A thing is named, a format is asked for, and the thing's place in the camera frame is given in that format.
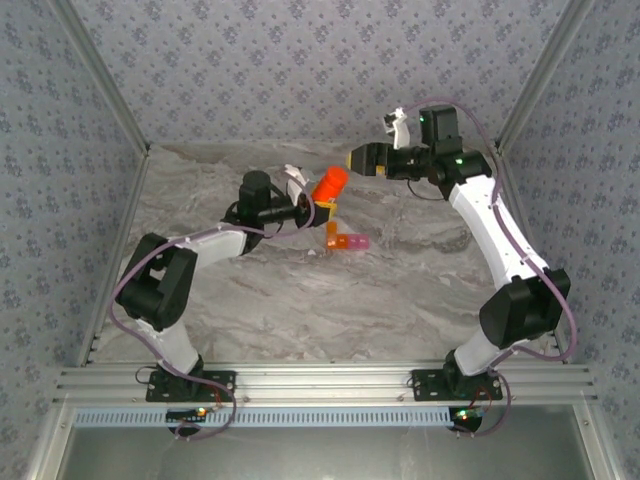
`orange cylinder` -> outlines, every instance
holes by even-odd
[[[344,168],[329,167],[327,173],[311,194],[314,202],[335,201],[349,181],[349,174]]]

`mounting plate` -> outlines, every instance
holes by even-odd
[[[478,393],[478,400],[489,400],[486,389],[491,395],[491,400],[502,400],[502,388],[500,383],[494,386],[496,379],[489,375],[475,375],[468,377],[473,379],[468,392],[464,395],[454,395],[447,383],[444,372],[442,370],[412,370],[411,371],[411,387],[413,389],[413,398],[416,402],[442,402],[450,400],[473,400]]]
[[[232,392],[236,388],[236,372],[224,370],[205,370],[200,378],[212,380],[226,386]],[[175,377],[163,369],[159,368],[149,376],[147,385],[146,401],[150,403],[172,403],[172,402],[202,402],[211,403],[216,401],[216,393],[207,385],[200,385],[195,393],[191,394],[192,382]],[[224,391],[218,390],[221,402],[230,402],[231,397]]]

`blue patterned wall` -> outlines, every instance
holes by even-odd
[[[0,2],[0,478],[77,359],[137,159],[44,0]]]
[[[74,3],[145,136],[207,142],[363,140],[383,114],[434,94],[497,135],[565,2]]]
[[[508,157],[534,237],[565,265],[578,361],[640,478],[640,3],[596,2]]]

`gray marble floor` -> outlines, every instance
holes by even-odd
[[[344,164],[351,147],[154,147],[123,266],[145,233],[186,234],[215,224],[248,170],[264,169],[284,187],[283,164],[319,178],[328,165]],[[438,196],[425,181],[415,187]],[[310,229],[265,240],[249,255],[196,274],[183,318],[206,360],[442,358],[471,336],[492,282],[448,203],[415,198],[404,182],[353,174],[338,204],[340,230],[368,234],[368,251],[329,252],[324,229]],[[107,321],[93,359],[151,357]]]

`black bracket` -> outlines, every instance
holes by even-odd
[[[502,400],[500,382],[488,374],[464,377],[456,388],[450,386],[444,370],[412,370],[411,388],[416,402],[443,402],[465,400],[471,402],[476,396],[479,401],[489,400],[484,390],[489,392],[491,400]]]
[[[220,383],[232,392],[236,388],[236,372],[231,370],[203,370],[194,376]],[[208,385],[184,380],[164,371],[162,368],[158,368],[149,376],[146,396],[146,400],[149,403],[211,403],[216,402],[218,399],[222,403],[231,401],[231,397],[223,390],[218,389],[216,391]]]

